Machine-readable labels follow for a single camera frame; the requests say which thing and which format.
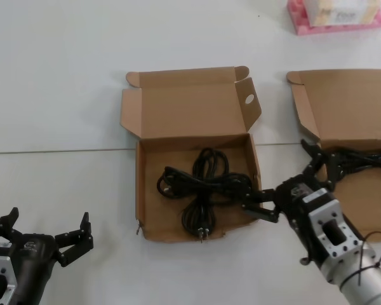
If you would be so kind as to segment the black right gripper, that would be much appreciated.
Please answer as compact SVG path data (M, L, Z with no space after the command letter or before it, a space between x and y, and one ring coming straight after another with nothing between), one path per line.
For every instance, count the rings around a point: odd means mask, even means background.
M320 189L320 186L334 191L340 179L341 168L336 154L328 153L319 145L310 144L304 139L300 143L311 157L303 174L284 181L276 191L264 189L247 193L241 206L244 212L254 219L272 223L278 223L280 209L307 251L307 258L301 260L301 264L307 266L310 262L314 262L320 266L323 263L323 249L314 234L309 218L311 209L303 198ZM275 203L275 205L271 210L265 208L264 203Z

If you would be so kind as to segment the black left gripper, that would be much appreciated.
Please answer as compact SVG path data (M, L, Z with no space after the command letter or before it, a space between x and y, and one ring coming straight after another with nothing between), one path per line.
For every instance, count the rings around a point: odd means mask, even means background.
M13 228L19 210L13 207L0 217L0 304L39 304L57 261L62 267L93 249L89 213L85 212L78 230L58 234L55 239L43 234L29 234L20 247L22 234Z

